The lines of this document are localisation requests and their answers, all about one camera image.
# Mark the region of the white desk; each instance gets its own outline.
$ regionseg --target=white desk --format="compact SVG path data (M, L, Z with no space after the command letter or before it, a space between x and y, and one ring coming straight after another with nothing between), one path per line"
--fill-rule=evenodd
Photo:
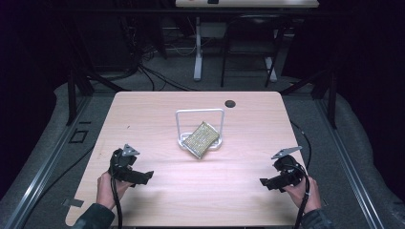
M280 9L312 9L318 8L317 0L219 0L218 4L208 4L207 0L176 0L179 8L280 8ZM194 67L194 80L202 78L203 52L201 49L201 22L197 17L196 23L196 64ZM266 58L266 65L271 66L271 59ZM271 73L270 80L277 81L276 73Z
M227 108L226 100L236 103ZM198 160L177 141L176 111L224 109L223 144ZM202 120L214 127L215 115L181 117L182 130ZM279 176L270 158L297 146L281 96L248 93L118 93L101 129L75 194L66 223L96 199L96 180L109 167L114 150L128 143L140 152L134 170L155 171L147 185L129 188L121 201L124 226L293 225L298 212L289 195L269 191L260 178ZM300 152L292 154L304 165Z

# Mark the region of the sleeve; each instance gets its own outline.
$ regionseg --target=sleeve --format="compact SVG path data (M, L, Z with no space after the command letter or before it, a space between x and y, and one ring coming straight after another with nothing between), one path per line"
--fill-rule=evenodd
M334 229L333 223L322 209L306 213L301 220L301 225L304 229Z
M93 203L86 212L81 215L75 225L74 229L107 229L110 227L114 220L114 213L105 206Z

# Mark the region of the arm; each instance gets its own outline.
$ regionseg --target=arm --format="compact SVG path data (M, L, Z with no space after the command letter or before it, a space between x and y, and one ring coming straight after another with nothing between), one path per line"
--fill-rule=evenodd
M305 182L303 180L296 186L286 186L283 189L291 197L292 201L297 207L301 206L305 194ZM318 190L318 184L316 180L309 177L309 199L304 209L304 216L301 221L301 225L305 229L331 229L334 228L332 222L327 218L325 212L322 210L321 197Z
M129 182L116 182L119 199L124 196L125 191L132 185ZM86 212L81 215L74 229L101 229L109 228L114 220L114 213L111 211L116 206L113 192L111 190L111 176L106 172L97 180L96 203L93 203Z

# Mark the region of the metal stand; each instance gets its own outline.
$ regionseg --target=metal stand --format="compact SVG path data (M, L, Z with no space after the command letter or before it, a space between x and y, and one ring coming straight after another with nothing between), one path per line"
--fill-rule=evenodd
M182 113L208 113L208 112L221 112L221 125L220 125L220 130L219 134L220 137L218 138L217 141L215 141L209 149L215 150L221 147L221 144L223 143L223 125L224 125L224 110L223 109L194 109L194 110L178 110L176 111L176 122L177 122L177 128L178 128L178 142L179 145L181 146L182 149L185 149L183 147L182 142L188 138L192 133L181 133L181 128L180 128L180 120L179 120L179 114Z

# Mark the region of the hand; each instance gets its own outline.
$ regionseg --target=hand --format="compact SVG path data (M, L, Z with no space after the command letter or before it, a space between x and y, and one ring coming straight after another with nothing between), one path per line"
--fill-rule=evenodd
M121 182L116 180L116 187L119 199L124 196L125 191L133 185L130 182ZM111 190L111 176L105 172L97 180L97 198L96 203L104 205L112 210L116 206L113 191Z
M303 201L303 197L306 192L305 183L306 179L303 178L298 185L286 186L283 188L284 190L286 190L286 192L289 194L292 201L298 208L301 206L301 202ZM312 177L309 177L309 199L304 209L304 213L308 213L321 207L321 196L319 195L318 184L316 183L316 180L314 180Z

